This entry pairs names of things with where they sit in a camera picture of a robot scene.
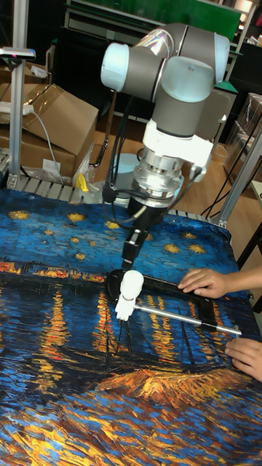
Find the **cable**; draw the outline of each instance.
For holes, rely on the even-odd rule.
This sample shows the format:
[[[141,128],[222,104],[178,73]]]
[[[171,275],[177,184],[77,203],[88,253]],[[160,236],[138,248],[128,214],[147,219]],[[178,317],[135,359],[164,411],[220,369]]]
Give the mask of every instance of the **cable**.
[[[250,142],[250,139],[252,138],[252,136],[253,136],[253,134],[254,134],[254,131],[255,131],[256,127],[258,126],[258,123],[259,123],[260,120],[261,120],[261,117],[262,117],[262,113],[261,113],[261,115],[259,116],[258,121],[255,123],[255,126],[254,126],[254,128],[253,128],[251,134],[249,135],[249,137],[247,138],[247,141],[245,142],[244,146],[243,146],[242,149],[240,150],[240,152],[239,152],[237,158],[235,159],[233,165],[231,166],[231,169],[230,169],[228,175],[226,176],[226,180],[224,181],[221,190],[219,191],[217,197],[215,198],[215,201],[214,201],[209,207],[207,207],[205,210],[203,210],[203,212],[200,214],[201,216],[203,216],[203,215],[208,211],[208,212],[207,212],[207,215],[206,215],[206,218],[207,218],[207,217],[209,216],[211,210],[213,209],[213,207],[214,207],[216,204],[218,204],[218,203],[223,199],[223,198],[222,198],[222,199],[219,199],[219,196],[221,195],[221,192],[223,191],[223,189],[224,189],[226,183],[227,183],[228,180],[230,179],[230,176],[231,176],[231,174],[232,174],[232,172],[233,172],[235,166],[237,165],[237,163],[238,163],[240,157],[242,156],[243,151],[245,150],[245,148],[247,147],[248,143]]]
[[[24,167],[22,165],[20,166],[21,172],[26,176],[26,178],[30,178],[29,174],[25,171]]]
[[[217,151],[214,151],[213,153],[225,159],[228,155],[226,147],[224,147],[223,144],[217,144],[216,147],[221,147],[226,152],[226,155],[219,154]]]
[[[245,187],[244,187],[244,189],[243,189],[243,191],[242,191],[241,194],[243,194],[243,192],[244,192],[244,191],[247,189],[247,187],[250,185],[251,181],[253,180],[253,178],[254,178],[255,175],[257,174],[257,172],[258,172],[258,170],[260,169],[261,165],[262,165],[262,159],[260,160],[260,162],[259,162],[257,168],[255,169],[255,172],[252,174],[251,178],[249,179],[249,181],[248,181],[247,184],[245,185]],[[231,191],[231,190],[229,189],[229,191],[228,191],[225,195],[223,195],[223,197],[221,197],[219,200],[222,201],[222,200],[224,199],[224,197],[228,196],[228,194],[230,193],[230,191]],[[216,217],[220,212],[221,212],[221,211],[219,210],[218,212],[213,213],[213,214],[210,216],[210,218]]]
[[[46,127],[44,126],[44,123],[43,123],[43,121],[41,120],[40,116],[39,116],[35,111],[32,111],[31,113],[32,113],[33,115],[35,115],[35,117],[38,118],[38,120],[40,121],[40,123],[41,123],[41,125],[42,125],[42,127],[43,127],[43,130],[44,130],[45,135],[46,135],[46,137],[47,137],[47,142],[48,142],[49,150],[50,150],[50,152],[51,152],[52,158],[53,158],[54,163],[55,163],[55,168],[57,169],[57,173],[58,173],[58,175],[59,175],[59,178],[60,178],[60,181],[61,181],[61,183],[62,183],[62,186],[64,186],[63,179],[62,179],[60,170],[59,170],[58,165],[57,165],[57,161],[55,160],[55,155],[54,155],[54,153],[53,153],[53,151],[52,151],[52,147],[51,147],[51,143],[50,143],[50,139],[49,139],[49,136],[48,136],[47,129],[46,129]]]
[[[156,223],[159,223],[163,217],[165,217],[169,210],[173,209],[175,207],[175,205],[177,205],[179,203],[179,201],[181,201],[181,199],[184,197],[184,195],[187,193],[187,191],[189,190],[189,188],[192,186],[193,182],[195,181],[195,179],[197,178],[198,175],[200,175],[201,173],[201,168],[199,167],[198,169],[196,169],[195,173],[194,173],[194,176],[193,178],[189,181],[188,185],[184,188],[184,190],[180,193],[180,195],[178,195],[178,197],[176,197],[166,208],[166,210],[164,212],[162,212],[159,217],[156,218],[154,224]]]
[[[132,217],[129,217],[127,218],[126,220],[117,220],[116,219],[116,213],[115,213],[115,210],[114,210],[114,203],[112,202],[112,209],[113,209],[113,215],[114,215],[114,218],[111,218],[109,217],[109,215],[107,214],[106,212],[106,204],[105,204],[105,201],[103,200],[103,203],[102,203],[102,207],[103,207],[103,212],[104,212],[104,215],[105,217],[107,218],[108,221],[114,223],[114,224],[117,224],[123,228],[126,228],[126,229],[130,229],[129,227],[126,227],[124,224],[128,224],[129,222],[131,221],[134,221],[134,220],[137,220],[141,215],[142,213],[145,212],[145,210],[147,209],[147,206],[144,205],[137,213],[135,213]]]
[[[143,147],[141,147],[141,149],[139,149],[139,151],[137,152],[137,159],[138,159],[138,161],[141,160],[141,157],[140,157],[140,155],[139,155],[139,153],[140,153],[141,151],[143,151]]]
[[[11,82],[7,85],[7,87],[5,88],[5,90],[3,91],[3,93],[0,95],[0,102],[3,100],[4,96],[6,95],[8,89],[10,88],[11,86]]]
[[[114,180],[113,180],[113,177],[114,177],[114,163],[115,163],[115,156],[116,156],[116,150],[117,150],[117,147],[118,147],[118,144],[119,144],[119,139],[122,138],[123,134],[124,134],[124,129],[125,129],[125,126],[126,126],[126,123],[127,123],[127,118],[128,118],[128,115],[130,113],[130,108],[131,108],[131,105],[134,101],[134,98],[131,97],[128,104],[127,104],[127,107],[124,111],[124,115],[122,117],[122,120],[119,124],[119,128],[117,130],[117,133],[116,133],[116,137],[115,137],[115,140],[114,140],[114,145],[113,145],[113,148],[112,148],[112,152],[111,152],[111,158],[110,158],[110,162],[109,162],[109,166],[108,166],[108,172],[107,172],[107,175],[106,175],[106,185],[107,186],[114,186]],[[119,160],[117,159],[116,160],[116,167],[118,169],[118,165],[119,165]]]

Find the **floor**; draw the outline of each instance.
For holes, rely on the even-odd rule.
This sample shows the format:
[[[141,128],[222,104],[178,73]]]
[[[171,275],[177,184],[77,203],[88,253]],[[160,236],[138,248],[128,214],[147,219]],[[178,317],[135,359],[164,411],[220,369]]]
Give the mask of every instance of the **floor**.
[[[111,156],[111,149],[114,144],[114,136],[117,131],[119,124],[119,118],[114,117],[113,125],[111,128],[111,136],[109,138],[108,149],[100,164],[100,167],[94,170],[92,174],[95,181],[102,181],[105,179],[108,161]],[[136,153],[141,147],[143,147],[143,133],[145,125],[132,120],[128,121],[126,129],[126,139],[123,145],[122,152]],[[97,126],[95,133],[95,144],[96,149],[99,149],[99,145],[103,142],[105,131],[105,125],[103,122]],[[218,146],[213,154],[213,160],[210,163],[207,175],[200,183],[195,183],[185,195],[185,197],[179,202],[178,209],[186,212],[201,214],[214,201],[219,189],[226,179],[226,173],[223,169],[223,162],[226,156],[226,151],[222,146]],[[226,188],[223,191],[225,194],[231,187],[228,182]],[[218,203],[211,214],[216,213],[221,208],[223,203]],[[237,201],[237,204],[229,218],[227,228],[232,235],[232,248],[234,251],[235,259],[237,260],[245,248],[246,244],[252,237],[253,233],[257,229],[261,222],[262,207],[260,206],[255,195],[251,191],[246,191]],[[261,254],[259,249],[256,248],[253,254],[244,265],[244,269],[250,269],[254,266],[261,265]],[[255,301],[261,295],[261,291],[253,291]]]

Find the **metal pole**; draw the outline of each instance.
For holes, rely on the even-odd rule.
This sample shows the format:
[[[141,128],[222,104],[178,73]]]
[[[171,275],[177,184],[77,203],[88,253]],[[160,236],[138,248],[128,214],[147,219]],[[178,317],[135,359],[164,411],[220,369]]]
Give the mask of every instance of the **metal pole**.
[[[242,169],[240,170],[231,191],[226,198],[221,212],[214,219],[214,223],[217,225],[226,228],[226,222],[228,221],[240,194],[250,179],[260,155],[262,155],[262,128],[259,130],[258,135],[252,144],[250,153],[247,155],[245,163],[243,164]]]
[[[25,49],[28,30],[29,0],[15,0],[13,24],[13,48]],[[12,72],[11,115],[9,134],[9,177],[7,188],[14,189],[20,178],[20,154],[23,116],[23,90],[25,61]]]
[[[176,319],[182,322],[191,323],[193,325],[197,325],[198,327],[202,325],[202,321],[200,319],[194,319],[193,317],[187,317],[186,315],[175,314],[174,312],[160,311],[159,309],[154,309],[152,307],[138,305],[135,305],[135,309],[138,311],[147,312],[148,314],[160,315],[161,317],[168,317],[169,319]],[[215,328],[221,333],[231,333],[232,335],[237,336],[242,335],[241,330],[237,330],[236,328],[224,327],[223,325],[217,325]]]
[[[253,18],[253,15],[254,15],[254,12],[255,12],[255,9],[256,9],[257,5],[256,4],[253,4],[250,8],[250,12],[248,13],[248,16],[247,16],[247,20],[245,22],[245,26],[243,28],[243,31],[241,32],[240,34],[240,38],[239,38],[239,41],[238,41],[238,44],[237,44],[237,48],[235,50],[236,53],[239,53],[240,52],[240,49],[241,49],[241,46],[243,44],[243,41],[245,39],[245,36],[246,36],[246,33],[247,33],[247,30],[250,26],[250,23],[251,23],[251,20]],[[234,64],[236,62],[236,58],[232,58],[232,61],[231,61],[231,65],[229,66],[229,70],[226,74],[226,81],[229,81],[229,78],[231,76],[231,73],[233,71],[233,68],[234,68]]]

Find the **robotic arm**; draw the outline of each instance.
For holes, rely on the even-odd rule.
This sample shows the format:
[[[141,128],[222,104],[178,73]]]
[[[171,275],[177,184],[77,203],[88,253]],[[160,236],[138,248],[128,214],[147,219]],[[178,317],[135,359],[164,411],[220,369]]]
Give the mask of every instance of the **robotic arm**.
[[[134,47],[113,43],[106,50],[102,83],[155,102],[131,186],[137,196],[130,198],[129,214],[142,213],[124,244],[126,269],[132,267],[150,225],[172,208],[183,162],[191,163],[191,181],[201,181],[207,172],[213,145],[195,133],[205,100],[223,81],[229,47],[226,37],[175,23],[153,30]]]

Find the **table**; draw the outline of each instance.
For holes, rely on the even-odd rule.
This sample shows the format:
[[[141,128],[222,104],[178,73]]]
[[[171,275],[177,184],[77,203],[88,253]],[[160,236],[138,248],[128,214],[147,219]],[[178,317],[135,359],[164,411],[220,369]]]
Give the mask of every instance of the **table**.
[[[117,321],[105,278],[126,232],[102,207],[17,191],[0,203],[0,465],[259,464],[262,386],[232,367],[231,337],[138,312]],[[237,270],[230,234],[169,216],[135,267],[178,282],[207,264]],[[197,314],[157,293],[140,302]],[[246,293],[214,310],[261,340]]]

